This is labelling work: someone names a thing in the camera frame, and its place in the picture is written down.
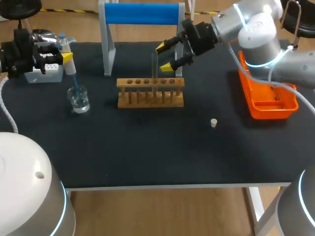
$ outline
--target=test tube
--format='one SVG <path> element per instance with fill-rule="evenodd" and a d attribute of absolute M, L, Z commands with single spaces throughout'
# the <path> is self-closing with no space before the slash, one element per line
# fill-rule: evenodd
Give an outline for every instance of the test tube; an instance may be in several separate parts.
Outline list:
<path fill-rule="evenodd" d="M 152 53 L 152 79 L 158 78 L 158 54 Z M 152 87 L 154 102 L 157 101 L 157 87 Z"/>
<path fill-rule="evenodd" d="M 145 93 L 145 99 L 146 99 L 146 102 L 148 102 L 148 99 L 149 99 L 149 92 L 148 91 L 146 91 L 146 93 Z"/>
<path fill-rule="evenodd" d="M 152 53 L 152 78 L 158 77 L 158 54 Z"/>

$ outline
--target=wooden test tube rack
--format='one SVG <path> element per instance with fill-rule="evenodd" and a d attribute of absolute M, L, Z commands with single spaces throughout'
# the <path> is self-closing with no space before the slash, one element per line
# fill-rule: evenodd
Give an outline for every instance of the wooden test tube rack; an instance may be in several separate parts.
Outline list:
<path fill-rule="evenodd" d="M 184 78 L 117 79 L 117 87 L 121 89 L 118 108 L 183 107 L 184 86 Z"/>

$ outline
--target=white cable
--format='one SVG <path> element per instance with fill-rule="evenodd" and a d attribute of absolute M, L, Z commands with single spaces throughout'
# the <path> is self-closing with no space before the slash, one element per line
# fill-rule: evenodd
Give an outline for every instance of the white cable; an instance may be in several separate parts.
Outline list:
<path fill-rule="evenodd" d="M 18 126 L 16 125 L 13 117 L 11 116 L 11 114 L 9 113 L 8 109 L 5 107 L 4 105 L 4 102 L 3 102 L 3 99 L 2 99 L 2 88 L 5 84 L 5 82 L 7 82 L 9 80 L 8 77 L 5 77 L 3 80 L 1 80 L 0 82 L 0 107 L 1 109 L 3 110 L 3 112 L 5 113 L 6 117 L 8 118 L 8 120 L 10 121 L 11 125 L 12 125 L 12 128 L 13 128 L 13 131 L 14 133 L 18 134 L 19 131 L 18 131 Z"/>
<path fill-rule="evenodd" d="M 294 93 L 298 98 L 300 98 L 302 100 L 302 102 L 305 103 L 305 105 L 311 110 L 311 112 L 315 115 L 315 108 L 314 106 L 302 95 L 300 94 L 297 90 L 295 90 L 294 88 L 282 84 L 282 83 L 278 83 L 278 82 L 273 82 L 273 81 L 265 81 L 265 80 L 259 80 L 259 79 L 255 79 L 253 76 L 249 75 L 247 73 L 247 71 L 242 67 L 241 63 L 238 61 L 237 56 L 235 55 L 235 52 L 233 51 L 231 45 L 228 45 L 229 51 L 232 54 L 233 59 L 235 60 L 236 64 L 238 65 L 238 67 L 240 68 L 240 70 L 244 73 L 244 75 L 246 75 L 248 78 L 250 78 L 251 80 L 257 82 L 257 83 L 261 83 L 261 84 L 268 84 L 268 85 L 273 85 L 273 86 L 279 86 L 279 87 L 283 87 L 286 90 L 289 90 L 290 92 Z"/>

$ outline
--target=yellow tape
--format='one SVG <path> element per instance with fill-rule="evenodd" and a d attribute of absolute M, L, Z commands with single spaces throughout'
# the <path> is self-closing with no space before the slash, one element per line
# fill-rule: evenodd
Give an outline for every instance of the yellow tape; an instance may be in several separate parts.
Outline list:
<path fill-rule="evenodd" d="M 77 13 L 97 13 L 89 10 L 72 10 L 72 9 L 41 9 L 42 12 L 77 12 Z M 218 11 L 197 11 L 194 15 L 216 15 Z"/>
<path fill-rule="evenodd" d="M 75 12 L 78 12 L 78 13 L 87 13 L 86 11 L 84 10 L 74 10 Z"/>

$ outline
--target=clear liquid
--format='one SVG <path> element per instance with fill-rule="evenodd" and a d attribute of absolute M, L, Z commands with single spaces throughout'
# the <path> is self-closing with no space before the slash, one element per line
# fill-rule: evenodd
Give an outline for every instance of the clear liquid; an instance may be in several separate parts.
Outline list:
<path fill-rule="evenodd" d="M 73 110 L 76 113 L 84 113 L 87 112 L 90 109 L 90 103 L 89 103 L 89 99 L 83 94 L 81 94 L 82 99 L 78 99 L 77 96 L 73 96 L 71 98 L 71 103 L 73 106 Z"/>

